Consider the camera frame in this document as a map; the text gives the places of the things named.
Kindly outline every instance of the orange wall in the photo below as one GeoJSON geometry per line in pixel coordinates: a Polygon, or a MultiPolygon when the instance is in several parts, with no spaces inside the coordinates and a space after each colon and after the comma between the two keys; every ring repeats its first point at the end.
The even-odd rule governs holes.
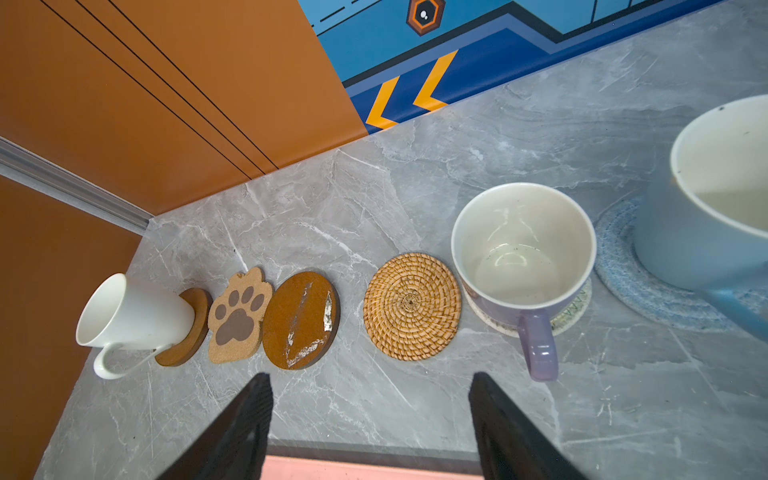
{"type": "Polygon", "coordinates": [[[74,330],[141,238],[0,177],[0,478],[32,478],[90,349],[74,330]]]}
{"type": "Polygon", "coordinates": [[[0,2],[0,136],[160,214],[366,135],[296,0],[0,2]]]}

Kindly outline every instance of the mug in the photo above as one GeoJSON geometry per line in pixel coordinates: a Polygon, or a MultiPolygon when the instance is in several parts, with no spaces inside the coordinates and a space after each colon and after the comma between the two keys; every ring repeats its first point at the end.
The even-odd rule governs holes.
{"type": "Polygon", "coordinates": [[[94,371],[102,379],[112,380],[184,340],[193,323],[194,309],[181,297],[153,283],[116,273],[85,304],[74,337],[82,346],[102,348],[94,360],[94,371]],[[104,364],[105,356],[116,349],[154,351],[118,373],[104,364]]]}
{"type": "Polygon", "coordinates": [[[531,378],[557,379],[550,322],[578,295],[594,265],[594,228],[584,210],[544,185],[499,185],[458,215],[451,252],[480,310],[517,328],[531,378]]]}
{"type": "Polygon", "coordinates": [[[768,284],[768,95],[690,122],[659,170],[637,210],[637,258],[768,342],[768,323],[733,295],[768,284]]]}

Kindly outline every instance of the metal strip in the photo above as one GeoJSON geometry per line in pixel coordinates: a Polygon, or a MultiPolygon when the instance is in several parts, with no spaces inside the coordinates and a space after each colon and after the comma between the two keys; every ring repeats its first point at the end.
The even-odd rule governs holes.
{"type": "Polygon", "coordinates": [[[149,219],[153,217],[149,212],[3,137],[0,137],[0,165],[5,165],[26,177],[85,202],[102,210],[107,215],[138,227],[142,231],[147,229],[149,219]]]}

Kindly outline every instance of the yellow arrow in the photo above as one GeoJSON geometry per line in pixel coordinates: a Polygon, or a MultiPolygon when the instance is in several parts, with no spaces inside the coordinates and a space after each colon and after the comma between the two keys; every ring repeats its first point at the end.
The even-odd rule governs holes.
{"type": "Polygon", "coordinates": [[[445,74],[445,71],[448,70],[448,66],[451,64],[455,56],[456,51],[437,59],[435,66],[432,67],[432,71],[429,72],[429,76],[424,82],[424,86],[422,86],[421,91],[418,95],[416,95],[416,99],[413,101],[413,104],[416,107],[421,107],[429,111],[435,111],[447,105],[445,102],[442,102],[436,98],[432,98],[432,94],[435,93],[437,84],[440,83],[440,80],[442,80],[442,76],[445,74]]]}
{"type": "Polygon", "coordinates": [[[379,89],[379,94],[376,95],[376,100],[371,107],[371,113],[368,114],[368,119],[366,120],[368,125],[373,125],[374,127],[379,127],[381,129],[397,125],[396,121],[384,118],[382,117],[382,114],[384,113],[384,108],[386,108],[387,102],[389,102],[389,98],[392,97],[392,92],[395,90],[395,85],[397,85],[399,79],[399,76],[394,77],[392,80],[385,81],[382,84],[382,87],[379,89]]]}

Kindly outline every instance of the coaster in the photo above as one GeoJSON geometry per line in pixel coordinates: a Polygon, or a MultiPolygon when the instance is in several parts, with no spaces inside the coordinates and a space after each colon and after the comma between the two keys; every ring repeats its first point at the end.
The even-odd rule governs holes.
{"type": "MultiPolygon", "coordinates": [[[[492,319],[486,312],[480,310],[480,307],[477,306],[475,301],[467,295],[466,290],[464,290],[464,294],[466,295],[467,302],[472,308],[472,311],[480,317],[480,320],[487,323],[492,329],[496,329],[505,335],[520,338],[518,329],[492,319]]],[[[571,302],[562,313],[550,320],[550,323],[552,324],[552,335],[560,335],[578,322],[584,315],[584,312],[587,311],[590,300],[592,300],[592,279],[587,278],[587,281],[584,283],[584,288],[582,288],[581,292],[574,298],[574,301],[571,302]]]]}
{"type": "Polygon", "coordinates": [[[458,330],[462,295],[440,260],[424,253],[391,259],[373,276],[362,317],[379,350],[400,360],[440,353],[458,330]]]}
{"type": "MultiPolygon", "coordinates": [[[[637,259],[632,239],[642,197],[614,205],[598,220],[598,257],[594,269],[623,303],[654,322],[695,332],[726,332],[736,325],[696,293],[671,286],[637,259]]],[[[737,298],[754,311],[768,303],[768,287],[739,292],[737,298]]]]}
{"type": "Polygon", "coordinates": [[[213,300],[201,288],[190,288],[179,295],[194,309],[192,330],[180,343],[154,357],[162,366],[179,366],[192,358],[208,334],[208,310],[213,300]]]}
{"type": "Polygon", "coordinates": [[[261,344],[261,321],[272,299],[272,285],[264,281],[258,266],[248,273],[235,273],[208,315],[214,333],[208,345],[213,363],[247,359],[261,344]]]}
{"type": "Polygon", "coordinates": [[[314,272],[290,277],[272,297],[263,325],[264,352],[281,369],[298,370],[326,354],[339,330],[339,299],[314,272]]]}

